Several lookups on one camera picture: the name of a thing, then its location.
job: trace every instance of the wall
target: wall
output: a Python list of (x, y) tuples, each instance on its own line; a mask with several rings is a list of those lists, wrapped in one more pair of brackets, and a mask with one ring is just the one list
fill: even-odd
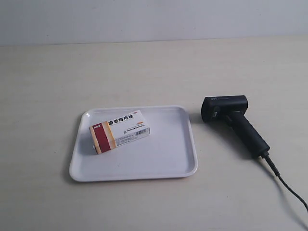
[(305, 33), (307, 0), (0, 0), (0, 45)]

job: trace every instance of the red stripe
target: red stripe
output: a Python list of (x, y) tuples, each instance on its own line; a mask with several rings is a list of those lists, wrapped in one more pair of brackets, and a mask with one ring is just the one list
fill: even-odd
[(93, 125), (94, 133), (96, 135), (98, 144), (100, 146), (101, 152), (106, 152), (110, 150), (109, 142), (101, 123)]

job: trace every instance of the tray rim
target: tray rim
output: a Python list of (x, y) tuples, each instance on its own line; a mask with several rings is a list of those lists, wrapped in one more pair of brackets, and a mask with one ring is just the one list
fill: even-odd
[[(129, 109), (132, 109), (132, 110), (135, 110), (136, 108), (138, 109), (143, 109), (143, 108), (170, 108), (170, 107), (174, 107), (174, 108), (179, 108), (181, 110), (184, 111), (186, 117), (187, 117), (187, 125), (188, 125), (188, 130), (189, 130), (189, 135), (190, 135), (190, 138), (191, 138), (191, 145), (192, 145), (192, 155), (193, 155), (193, 160), (194, 160), (194, 168), (189, 171), (189, 172), (186, 172), (186, 173), (179, 173), (179, 174), (160, 174), (160, 175), (157, 175), (157, 174), (149, 174), (149, 175), (137, 175), (137, 176), (133, 176), (133, 175), (129, 175), (129, 176), (115, 176), (115, 177), (107, 177), (105, 179), (94, 179), (94, 180), (85, 180), (85, 179), (81, 179), (79, 178), (78, 176), (76, 176), (72, 170), (72, 163), (73, 163), (73, 159), (76, 155), (76, 148), (77, 148), (77, 140), (79, 140), (79, 137), (80, 137), (80, 131), (81, 131), (81, 125), (83, 124), (83, 120), (85, 119), (85, 117), (87, 116), (88, 113), (90, 113), (91, 111), (96, 111), (96, 110), (102, 110), (102, 111), (108, 111), (108, 110), (129, 110)], [(118, 180), (145, 180), (145, 179), (172, 179), (172, 178), (185, 178), (185, 177), (188, 177), (188, 176), (191, 176), (193, 175), (198, 169), (198, 158), (197, 158), (197, 153), (196, 153), (196, 147), (195, 147), (195, 144), (194, 144), (194, 140), (193, 140), (193, 132), (192, 132), (192, 127), (191, 127), (191, 123), (190, 123), (190, 119), (189, 119), (189, 113), (187, 112), (187, 110), (183, 107), (183, 106), (180, 106), (180, 105), (176, 105), (176, 104), (173, 104), (173, 105), (156, 105), (156, 106), (130, 106), (130, 107), (106, 107), (106, 108), (92, 108), (92, 109), (89, 109), (87, 110), (81, 117), (80, 119), (80, 124), (79, 124), (79, 127), (78, 127), (78, 131), (77, 131), (77, 136), (76, 136), (76, 139), (75, 139), (75, 145), (74, 145), (74, 149), (73, 149), (73, 153), (72, 153), (72, 158), (71, 158), (71, 162), (70, 162), (70, 166), (69, 166), (69, 175), (70, 177), (75, 180), (75, 181), (78, 181), (78, 182), (99, 182), (99, 181), (118, 181)]]

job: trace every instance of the black cable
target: black cable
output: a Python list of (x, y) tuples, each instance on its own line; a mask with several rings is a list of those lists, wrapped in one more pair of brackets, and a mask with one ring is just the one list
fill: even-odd
[(275, 173), (275, 175), (279, 178), (279, 180), (281, 181), (281, 183), (298, 199), (300, 200), (301, 203), (303, 203), (303, 205), (305, 206), (307, 212), (308, 212), (308, 205), (307, 203), (304, 201), (303, 198), (301, 198), (296, 192), (294, 192), (289, 185), (287, 185), (286, 182), (284, 182), (284, 180), (281, 178), (280, 173), (278, 171), (278, 169), (276, 168), (276, 166), (274, 165), (274, 163), (272, 162), (272, 160), (269, 157), (269, 154), (266, 152), (263, 155), (261, 155), (266, 162), (269, 164), (270, 168), (273, 170), (273, 172)]

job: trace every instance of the black barcode scanner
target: black barcode scanner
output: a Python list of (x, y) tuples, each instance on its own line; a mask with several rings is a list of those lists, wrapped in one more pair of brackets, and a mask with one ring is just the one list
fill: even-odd
[(251, 156), (253, 158), (259, 156), (264, 158), (283, 185), (304, 204), (308, 211), (307, 203), (281, 178), (279, 171), (269, 157), (268, 150), (270, 147), (268, 144), (245, 118), (244, 114), (247, 108), (248, 100), (244, 95), (205, 97), (201, 116), (205, 123), (214, 120), (225, 121), (242, 140)]

